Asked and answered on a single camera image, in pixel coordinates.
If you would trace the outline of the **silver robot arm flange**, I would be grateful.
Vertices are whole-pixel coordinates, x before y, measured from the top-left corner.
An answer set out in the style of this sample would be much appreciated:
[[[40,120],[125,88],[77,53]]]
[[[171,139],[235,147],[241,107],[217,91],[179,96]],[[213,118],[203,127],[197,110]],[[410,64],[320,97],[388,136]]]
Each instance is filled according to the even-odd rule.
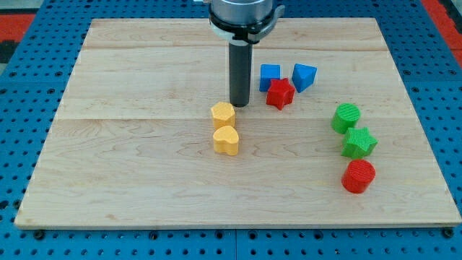
[[[209,23],[212,31],[233,46],[259,43],[276,27],[285,5],[274,0],[211,0]]]

